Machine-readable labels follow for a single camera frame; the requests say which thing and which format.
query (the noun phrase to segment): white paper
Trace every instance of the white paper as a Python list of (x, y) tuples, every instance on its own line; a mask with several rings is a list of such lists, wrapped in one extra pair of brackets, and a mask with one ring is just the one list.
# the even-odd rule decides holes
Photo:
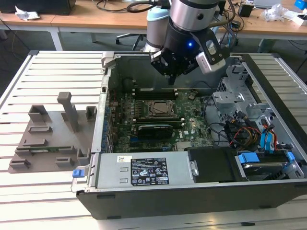
[(286, 13), (284, 13), (284, 15), (282, 16), (283, 18), (292, 20), (295, 16), (299, 15), (300, 13), (297, 13), (295, 11), (287, 11)]
[(34, 11), (33, 11), (33, 12), (22, 11), (22, 10), (18, 9), (17, 6), (15, 6), (15, 8), (16, 8), (16, 13), (15, 13), (15, 14), (16, 14), (20, 19), (22, 19), (22, 20), (24, 20), (24, 21), (28, 21), (28, 20), (40, 18), (40, 17), (38, 16), (37, 12), (34, 12)]

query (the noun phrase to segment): slotted metal platform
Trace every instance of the slotted metal platform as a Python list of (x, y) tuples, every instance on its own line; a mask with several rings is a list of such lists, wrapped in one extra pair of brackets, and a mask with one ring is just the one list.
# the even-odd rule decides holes
[[(307, 132), (307, 86), (280, 58), (271, 54), (251, 54), (251, 57), (278, 93), (292, 115)], [(266, 102), (256, 84), (258, 97)]]
[[(41, 51), (38, 55), (28, 56), (1, 97), (1, 230), (306, 228), (307, 195), (272, 209), (97, 221), (71, 192), (71, 172), (5, 172), (29, 120), (27, 112), (31, 104), (44, 104), (48, 111), (61, 111), (63, 108), (57, 103), (57, 95), (60, 91), (70, 91), (77, 110), (97, 105), (102, 78), (101, 55), (102, 52)], [(303, 119), (307, 114), (307, 102), (303, 83), (280, 58), (265, 54), (252, 54), (252, 57), (306, 130)], [(242, 222), (256, 225), (242, 227)]]

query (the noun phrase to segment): screw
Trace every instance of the screw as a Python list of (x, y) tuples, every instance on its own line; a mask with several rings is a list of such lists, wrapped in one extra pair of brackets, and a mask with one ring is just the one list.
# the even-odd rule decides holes
[(198, 172), (197, 172), (196, 169), (192, 169), (192, 175), (193, 175), (193, 176), (198, 176)]
[(202, 14), (202, 13), (198, 14), (196, 18), (197, 18), (198, 20), (203, 19), (203, 14)]

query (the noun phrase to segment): red wire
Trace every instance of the red wire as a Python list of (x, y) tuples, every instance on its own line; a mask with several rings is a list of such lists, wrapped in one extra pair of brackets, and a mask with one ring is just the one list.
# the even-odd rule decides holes
[(272, 133), (274, 134), (274, 148), (275, 148), (275, 150), (278, 150), (278, 148), (277, 148), (277, 136), (274, 132), (272, 132)]
[(236, 132), (236, 134), (235, 134), (235, 136), (234, 136), (234, 139), (237, 137), (237, 135), (239, 134), (239, 132), (240, 132), (242, 129), (248, 129), (248, 128), (257, 131), (257, 132), (261, 135), (261, 133), (259, 132), (259, 130), (257, 130), (256, 128), (253, 128), (253, 127), (242, 127), (242, 128), (240, 128), (240, 129)]

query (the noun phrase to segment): motherboard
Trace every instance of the motherboard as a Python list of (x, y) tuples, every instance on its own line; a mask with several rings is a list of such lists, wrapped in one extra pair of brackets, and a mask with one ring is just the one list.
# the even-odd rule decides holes
[(191, 98), (190, 91), (113, 91), (109, 105), (113, 152), (183, 151), (213, 145), (202, 116), (203, 104), (200, 98)]

